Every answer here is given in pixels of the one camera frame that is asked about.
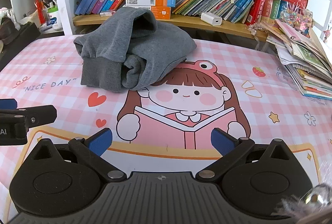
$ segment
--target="white charger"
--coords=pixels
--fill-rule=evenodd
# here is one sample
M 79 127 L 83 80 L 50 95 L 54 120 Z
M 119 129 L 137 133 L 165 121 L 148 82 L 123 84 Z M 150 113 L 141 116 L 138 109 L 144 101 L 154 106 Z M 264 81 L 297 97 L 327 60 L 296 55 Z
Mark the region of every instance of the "white charger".
M 213 26 L 221 25 L 221 22 L 222 22 L 222 17 L 214 15 L 210 12 L 203 12 L 202 15 L 200 16 L 200 19 L 203 22 L 206 22 L 206 23 L 211 24 Z

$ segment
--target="white flower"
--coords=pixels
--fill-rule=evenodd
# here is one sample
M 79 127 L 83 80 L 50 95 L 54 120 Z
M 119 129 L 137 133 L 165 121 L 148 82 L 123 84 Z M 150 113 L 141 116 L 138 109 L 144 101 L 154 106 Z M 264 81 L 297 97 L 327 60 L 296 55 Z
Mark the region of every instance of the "white flower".
M 308 125 L 310 125 L 310 126 L 311 126 L 311 125 L 316 126 L 316 123 L 315 123 L 316 118 L 313 117 L 309 112 L 305 113 L 305 114 L 304 114 L 304 117 L 305 117 L 306 119 L 308 119 Z
M 44 64 L 51 64 L 51 62 L 55 61 L 55 56 L 47 58 L 47 60 L 44 62 Z

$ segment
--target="pink checkered tablecloth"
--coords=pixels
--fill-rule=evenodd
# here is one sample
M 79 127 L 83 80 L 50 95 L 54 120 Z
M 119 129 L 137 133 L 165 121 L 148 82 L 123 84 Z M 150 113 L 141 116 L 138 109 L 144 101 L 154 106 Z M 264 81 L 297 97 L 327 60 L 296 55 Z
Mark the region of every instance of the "pink checkered tablecloth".
M 45 137 L 61 143 L 109 127 L 113 143 L 103 157 L 127 173 L 197 172 L 220 157 L 209 136 L 218 124 L 256 143 L 282 138 L 313 184 L 320 180 L 319 166 L 332 160 L 332 102 L 301 95 L 272 55 L 196 40 L 197 49 L 187 58 L 191 63 L 175 68 L 165 80 L 139 92 L 112 93 L 80 85 L 83 60 L 74 38 L 34 41 L 0 72 L 1 98 L 15 98 L 19 108 L 52 104 L 58 114 L 53 124 L 31 129 L 27 145 L 0 147 L 4 222 L 15 214 L 8 195 L 11 178 Z M 205 123 L 225 113 L 228 117 Z M 165 126 L 169 135 L 160 130 Z

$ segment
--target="stack of papers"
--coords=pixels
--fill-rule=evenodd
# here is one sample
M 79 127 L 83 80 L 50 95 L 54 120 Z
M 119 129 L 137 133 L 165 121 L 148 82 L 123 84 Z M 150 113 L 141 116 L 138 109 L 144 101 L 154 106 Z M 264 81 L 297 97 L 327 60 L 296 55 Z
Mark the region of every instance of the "stack of papers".
M 280 62 L 305 96 L 332 99 L 332 50 L 310 29 L 310 39 L 280 20 L 271 26 L 267 41 L 276 46 Z

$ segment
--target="yellow star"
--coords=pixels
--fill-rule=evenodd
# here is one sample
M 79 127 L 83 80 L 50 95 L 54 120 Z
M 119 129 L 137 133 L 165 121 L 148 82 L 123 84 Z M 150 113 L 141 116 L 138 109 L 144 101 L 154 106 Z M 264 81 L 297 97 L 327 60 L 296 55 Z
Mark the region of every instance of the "yellow star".
M 272 120 L 272 122 L 275 124 L 276 122 L 280 122 L 279 121 L 279 118 L 278 118 L 278 115 L 271 112 L 271 114 L 269 115 L 269 118 Z

